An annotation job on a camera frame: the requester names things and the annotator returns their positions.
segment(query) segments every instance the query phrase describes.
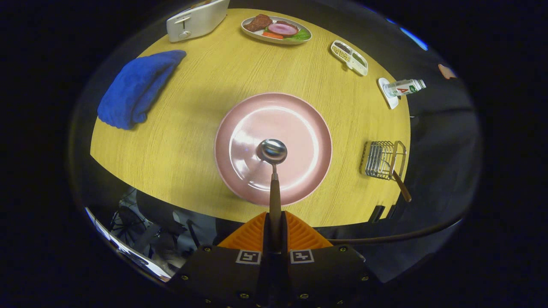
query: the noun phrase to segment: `pink plate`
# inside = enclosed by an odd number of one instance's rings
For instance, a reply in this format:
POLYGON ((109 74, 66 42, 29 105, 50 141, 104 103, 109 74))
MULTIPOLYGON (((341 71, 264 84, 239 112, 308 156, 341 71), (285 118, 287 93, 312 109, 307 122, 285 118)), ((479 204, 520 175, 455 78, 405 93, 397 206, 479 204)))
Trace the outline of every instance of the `pink plate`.
POLYGON ((268 206, 272 166, 257 156, 268 138, 287 146, 287 158, 277 166, 282 205, 306 198, 329 170, 331 134, 314 107, 285 93, 246 98, 222 119, 214 150, 222 180, 240 198, 268 206))

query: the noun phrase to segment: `wooden handle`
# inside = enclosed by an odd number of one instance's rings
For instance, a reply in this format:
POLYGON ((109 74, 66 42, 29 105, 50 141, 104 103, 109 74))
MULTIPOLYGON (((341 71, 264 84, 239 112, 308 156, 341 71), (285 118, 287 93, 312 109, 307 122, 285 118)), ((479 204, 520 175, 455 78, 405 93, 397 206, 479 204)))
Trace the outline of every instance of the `wooden handle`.
POLYGON ((394 179, 396 182, 398 182, 399 189, 402 190, 403 198, 407 202, 411 202, 411 195, 409 194, 409 191, 407 190, 407 187, 403 184, 402 179, 399 177, 399 175, 396 173, 395 170, 392 171, 392 175, 394 176, 394 179))
POLYGON ((282 235, 280 233, 280 218, 282 216, 282 202, 279 194, 279 181, 270 182, 270 235, 272 238, 272 249, 276 252, 281 251, 282 235))

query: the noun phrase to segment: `wooden table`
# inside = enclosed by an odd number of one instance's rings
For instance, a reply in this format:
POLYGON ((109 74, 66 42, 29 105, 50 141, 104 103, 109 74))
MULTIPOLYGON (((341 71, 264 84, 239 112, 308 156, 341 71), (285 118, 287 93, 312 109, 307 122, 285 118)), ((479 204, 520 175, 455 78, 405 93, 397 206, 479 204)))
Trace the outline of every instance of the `wooden table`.
POLYGON ((308 101, 325 118, 333 139, 329 172, 308 198, 284 207, 311 226, 367 221, 377 205, 388 209, 400 194, 395 181, 360 175, 366 141, 400 140, 409 157, 409 108, 405 96, 390 110, 377 79, 394 78, 375 60, 343 38, 304 20, 254 9, 229 9, 210 34, 170 43, 167 36, 141 56, 181 49, 187 56, 148 113, 132 130, 97 119, 91 156, 114 176, 178 207, 245 222, 266 207, 234 195, 215 166, 213 143, 224 115, 243 99, 284 92, 308 101), (245 35, 242 20, 259 13, 305 25, 313 38, 302 45, 265 43, 245 35), (330 52, 339 39, 369 64, 367 76, 349 71, 330 52))

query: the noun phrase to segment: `food plate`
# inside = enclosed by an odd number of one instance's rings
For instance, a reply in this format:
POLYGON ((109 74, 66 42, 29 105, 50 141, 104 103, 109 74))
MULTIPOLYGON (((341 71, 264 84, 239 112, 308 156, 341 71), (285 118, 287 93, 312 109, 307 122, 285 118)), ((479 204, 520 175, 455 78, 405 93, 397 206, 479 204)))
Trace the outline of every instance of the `food plate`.
POLYGON ((245 19, 244 21, 242 21, 242 24, 241 24, 241 28, 242 28, 242 31, 251 36, 251 37, 254 37, 256 39, 260 39, 261 41, 265 41, 265 42, 270 42, 270 43, 276 43, 276 44, 283 44, 283 45, 298 45, 298 44, 303 44, 303 43, 306 43, 308 41, 310 41, 312 39, 312 32, 310 32, 310 30, 308 30, 305 26, 301 25, 300 23, 298 22, 295 22, 293 20, 290 20, 290 19, 287 19, 287 18, 283 18, 283 17, 276 17, 276 16, 269 16, 270 19, 272 19, 273 22, 276 22, 276 21, 285 21, 287 22, 288 24, 292 24, 294 26, 296 26, 299 31, 303 30, 305 32, 308 32, 308 34, 310 34, 310 38, 308 39, 305 39, 303 41, 299 41, 299 40, 291 40, 291 39, 279 39, 279 38, 272 38, 272 37, 266 37, 266 36, 263 36, 262 34, 265 32, 264 29, 261 29, 261 30, 257 30, 255 32, 252 32, 252 31, 249 31, 247 30, 246 28, 244 28, 243 26, 244 25, 247 25, 248 23, 250 23, 253 19, 255 19, 255 17, 250 17, 248 19, 245 19))
POLYGON ((348 66, 349 69, 354 70, 362 76, 367 75, 367 71, 369 70, 367 60, 352 47, 336 40, 331 44, 331 53, 333 53, 337 59, 346 63, 346 66, 348 66))
POLYGON ((288 149, 286 160, 277 166, 282 206, 306 198, 329 170, 331 134, 314 107, 285 93, 251 96, 222 119, 214 149, 222 180, 240 198, 268 206, 272 166, 257 155, 259 144, 268 138, 288 149))

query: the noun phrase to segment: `metal wire rack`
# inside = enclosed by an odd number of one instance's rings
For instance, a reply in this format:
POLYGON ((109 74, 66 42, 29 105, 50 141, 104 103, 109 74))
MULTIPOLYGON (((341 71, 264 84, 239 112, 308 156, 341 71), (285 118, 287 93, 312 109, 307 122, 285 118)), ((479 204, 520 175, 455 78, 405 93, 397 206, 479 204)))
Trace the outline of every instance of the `metal wire rack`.
POLYGON ((360 172, 374 178, 394 180, 392 172, 401 159, 398 175, 403 174, 407 149, 401 141, 372 141, 363 147, 360 172))

